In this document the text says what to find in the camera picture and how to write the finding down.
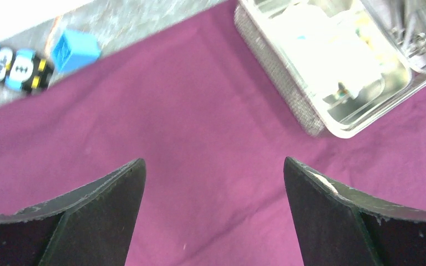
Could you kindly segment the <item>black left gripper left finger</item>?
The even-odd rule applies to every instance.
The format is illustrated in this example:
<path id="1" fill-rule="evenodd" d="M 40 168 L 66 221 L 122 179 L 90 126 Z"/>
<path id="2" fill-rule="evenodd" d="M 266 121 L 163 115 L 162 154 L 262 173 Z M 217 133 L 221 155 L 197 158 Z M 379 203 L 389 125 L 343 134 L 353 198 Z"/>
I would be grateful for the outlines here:
<path id="1" fill-rule="evenodd" d="M 0 265 L 124 265 L 145 180 L 140 158 L 52 200 L 0 214 Z"/>

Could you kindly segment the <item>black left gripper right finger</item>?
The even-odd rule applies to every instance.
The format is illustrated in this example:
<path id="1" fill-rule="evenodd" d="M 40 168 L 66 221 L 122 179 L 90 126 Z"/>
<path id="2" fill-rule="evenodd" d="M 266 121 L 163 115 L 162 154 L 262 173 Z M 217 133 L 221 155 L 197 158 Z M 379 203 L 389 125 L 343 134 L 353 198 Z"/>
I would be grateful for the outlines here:
<path id="1" fill-rule="evenodd" d="M 305 265 L 426 265 L 426 211 L 371 196 L 291 157 L 283 172 Z"/>

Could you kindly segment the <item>purple cloth wrap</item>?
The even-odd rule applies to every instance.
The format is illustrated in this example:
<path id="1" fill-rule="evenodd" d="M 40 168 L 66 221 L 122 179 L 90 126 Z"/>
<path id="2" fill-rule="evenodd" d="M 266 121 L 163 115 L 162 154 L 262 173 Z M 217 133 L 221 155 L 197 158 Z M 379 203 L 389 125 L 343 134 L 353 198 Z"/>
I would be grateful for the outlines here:
<path id="1" fill-rule="evenodd" d="M 143 158 L 127 265 L 302 265 L 287 156 L 426 210 L 426 88 L 351 139 L 310 137 L 238 34 L 235 7 L 219 4 L 0 108 L 0 214 Z"/>

